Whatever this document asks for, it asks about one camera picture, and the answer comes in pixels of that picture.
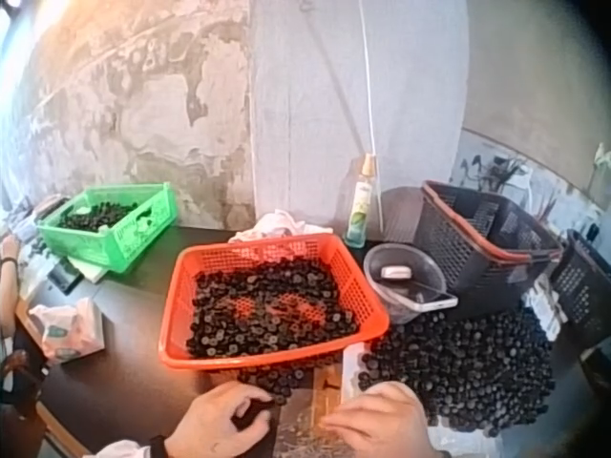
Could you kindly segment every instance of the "black plastic basket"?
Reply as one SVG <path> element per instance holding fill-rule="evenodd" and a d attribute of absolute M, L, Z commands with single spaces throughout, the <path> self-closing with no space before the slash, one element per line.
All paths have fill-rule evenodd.
<path fill-rule="evenodd" d="M 569 245 L 552 274 L 558 302 L 581 349 L 611 335 L 611 266 L 579 232 L 569 231 Z"/>
<path fill-rule="evenodd" d="M 427 181 L 414 245 L 428 253 L 466 318 L 516 307 L 562 255 L 556 238 L 508 198 Z"/>

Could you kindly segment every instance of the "wall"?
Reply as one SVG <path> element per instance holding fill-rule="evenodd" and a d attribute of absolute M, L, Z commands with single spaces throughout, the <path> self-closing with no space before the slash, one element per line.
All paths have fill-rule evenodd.
<path fill-rule="evenodd" d="M 182 224 L 252 224 L 248 0 L 48 1 L 20 27 L 0 69 L 13 193 L 169 180 Z"/>
<path fill-rule="evenodd" d="M 509 159 L 521 167 L 515 179 L 498 190 L 491 189 L 491 181 L 487 179 L 496 157 Z M 592 223 L 600 222 L 602 215 L 596 203 L 564 178 L 515 150 L 468 131 L 460 136 L 450 183 L 499 192 L 563 236 L 569 229 L 585 235 Z"/>
<path fill-rule="evenodd" d="M 611 145 L 611 72 L 565 3 L 469 0 L 464 125 L 585 189 L 599 142 Z"/>
<path fill-rule="evenodd" d="M 450 177 L 467 89 L 466 4 L 363 3 L 380 182 L 409 194 L 425 178 Z M 257 214 L 282 208 L 341 230 L 370 151 L 358 3 L 268 0 L 252 16 Z M 417 222 L 417 208 L 390 209 L 389 219 L 411 212 L 407 225 Z M 369 215 L 377 227 L 376 210 Z"/>

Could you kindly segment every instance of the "spray bottle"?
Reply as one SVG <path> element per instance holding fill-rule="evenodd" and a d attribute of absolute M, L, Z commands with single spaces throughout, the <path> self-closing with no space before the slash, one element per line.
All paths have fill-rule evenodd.
<path fill-rule="evenodd" d="M 375 177 L 374 156 L 365 155 L 361 174 L 354 189 L 354 200 L 348 220 L 348 229 L 344 235 L 344 243 L 353 248 L 362 248 L 365 245 L 367 230 L 367 214 L 371 203 L 373 180 Z"/>

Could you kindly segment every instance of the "black tabletop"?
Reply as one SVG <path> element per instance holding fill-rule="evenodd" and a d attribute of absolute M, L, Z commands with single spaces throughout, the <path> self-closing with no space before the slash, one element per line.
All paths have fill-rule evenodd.
<path fill-rule="evenodd" d="M 146 443 L 158 434 L 169 434 L 190 402 L 215 383 L 215 376 L 164 366 L 158 358 L 158 335 L 179 252 L 227 241 L 231 235 L 172 227 L 126 274 L 109 274 L 98 285 L 83 281 L 68 298 L 50 284 L 41 288 L 32 305 L 92 297 L 105 317 L 106 349 L 54 367 L 43 386 L 42 403 L 83 446 L 98 451 L 122 439 Z M 362 262 L 366 250 L 352 251 Z M 549 446 L 596 405 L 578 354 L 563 333 L 554 345 L 553 368 L 557 388 L 549 412 L 534 425 L 503 431 L 504 456 Z M 272 433 L 253 456 L 271 456 L 274 440 Z"/>

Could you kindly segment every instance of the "person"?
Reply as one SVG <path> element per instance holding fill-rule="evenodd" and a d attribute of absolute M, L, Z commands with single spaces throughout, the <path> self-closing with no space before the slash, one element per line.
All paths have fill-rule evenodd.
<path fill-rule="evenodd" d="M 249 427 L 238 431 L 231 419 L 241 418 L 253 400 L 271 396 L 253 385 L 228 382 L 193 401 L 174 433 L 150 447 L 129 441 L 107 446 L 95 458 L 229 458 L 241 455 L 269 431 L 270 413 L 263 410 Z M 415 393 L 398 382 L 374 385 L 338 406 L 321 427 L 337 433 L 359 458 L 441 458 L 429 441 L 427 418 Z"/>
<path fill-rule="evenodd" d="M 17 258 L 19 257 L 19 240 L 8 235 L 0 243 L 0 364 L 12 353 L 15 334 L 15 308 L 19 301 L 17 283 Z M 0 399 L 6 402 L 12 391 L 12 374 L 5 374 L 2 364 L 0 374 Z"/>
<path fill-rule="evenodd" d="M 0 332 L 4 339 L 12 338 L 15 334 L 15 308 L 19 301 L 19 248 L 19 239 L 14 235 L 6 236 L 0 244 Z"/>

